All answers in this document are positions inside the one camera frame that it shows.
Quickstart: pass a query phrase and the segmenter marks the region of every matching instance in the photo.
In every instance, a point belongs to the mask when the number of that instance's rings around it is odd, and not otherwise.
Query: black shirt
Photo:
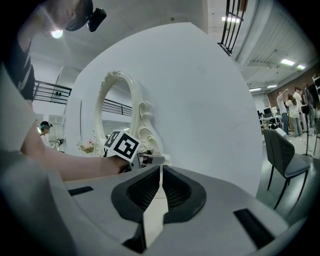
[[[14,40],[11,50],[4,58],[4,65],[14,85],[25,100],[33,100],[35,72],[31,65],[30,46],[23,52],[18,40]]]

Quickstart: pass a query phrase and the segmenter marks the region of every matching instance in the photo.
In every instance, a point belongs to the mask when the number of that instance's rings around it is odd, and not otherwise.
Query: ceiling
[[[93,0],[94,8],[103,8],[107,13],[106,19],[95,32],[90,32],[84,26],[74,32],[65,30],[59,39],[40,34],[32,42],[31,57],[33,60],[76,71],[72,73],[74,81],[78,73],[104,50],[130,35],[155,26],[191,22],[208,33],[213,42],[220,42],[226,2],[227,0]],[[262,2],[272,6],[270,13],[266,14],[265,8],[259,9],[258,5]],[[266,15],[269,16],[262,29],[254,31],[251,22],[261,23]],[[239,65],[249,88],[259,87],[261,90],[258,93],[268,92],[269,85],[281,86],[288,83],[318,62],[316,49],[303,31],[286,11],[277,4],[272,4],[271,0],[248,0],[243,19],[235,45],[235,48],[241,50],[234,59],[237,64],[238,58],[244,54],[242,45],[245,44],[247,35],[254,33],[255,39],[249,42],[246,61]],[[292,67],[280,64],[284,58],[297,64]],[[305,65],[306,69],[297,70],[298,64]],[[128,92],[128,87],[124,84],[122,89]]]
[[[261,20],[265,10],[258,10],[255,19]],[[252,40],[250,53],[241,73],[250,89],[261,88],[258,92],[266,93],[276,88],[270,85],[282,86],[314,66],[319,57],[312,42],[305,35],[296,21],[278,4],[272,6],[269,17],[257,40]],[[293,66],[282,64],[287,59],[295,62]],[[303,65],[304,70],[297,69]]]
[[[137,32],[170,23],[191,22],[207,32],[206,0],[92,0],[107,17],[95,32],[87,26],[64,31],[59,39],[39,34],[31,57],[79,72],[104,50]]]

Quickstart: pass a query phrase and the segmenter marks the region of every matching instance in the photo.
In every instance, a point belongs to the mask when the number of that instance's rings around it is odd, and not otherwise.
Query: black slot
[[[84,186],[84,187],[79,187],[79,188],[75,188],[75,189],[70,189],[68,190],[70,196],[76,196],[76,195],[80,195],[83,193],[87,193],[94,190],[92,187],[90,186]]]
[[[248,209],[236,210],[233,214],[258,249],[266,246],[275,239]]]

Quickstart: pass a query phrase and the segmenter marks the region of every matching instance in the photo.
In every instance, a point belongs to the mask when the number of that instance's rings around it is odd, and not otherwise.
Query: white curved wall
[[[154,27],[116,43],[77,77],[82,140],[93,137],[95,102],[110,71],[138,80],[153,127],[177,167],[232,182],[256,195],[262,142],[248,87],[227,54],[191,23]]]

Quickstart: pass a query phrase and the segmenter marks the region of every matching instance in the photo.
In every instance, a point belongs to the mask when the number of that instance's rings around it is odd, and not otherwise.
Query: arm
[[[126,160],[117,156],[78,157],[47,147],[37,133],[36,123],[27,133],[21,152],[38,161],[42,167],[59,171],[63,181],[115,175],[128,164]]]

